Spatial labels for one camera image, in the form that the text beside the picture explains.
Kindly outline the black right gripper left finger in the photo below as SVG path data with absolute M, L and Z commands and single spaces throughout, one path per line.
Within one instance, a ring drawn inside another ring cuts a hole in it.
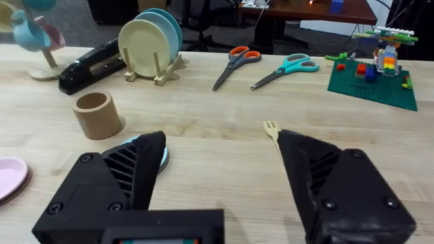
M 82 154 L 32 229 L 40 243 L 100 243 L 128 211 L 149 208 L 166 146 L 162 131 Z

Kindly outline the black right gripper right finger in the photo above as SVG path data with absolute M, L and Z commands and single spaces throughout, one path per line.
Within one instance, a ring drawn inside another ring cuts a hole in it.
M 277 143 L 307 243 L 405 243 L 416 230 L 362 150 L 285 129 Z

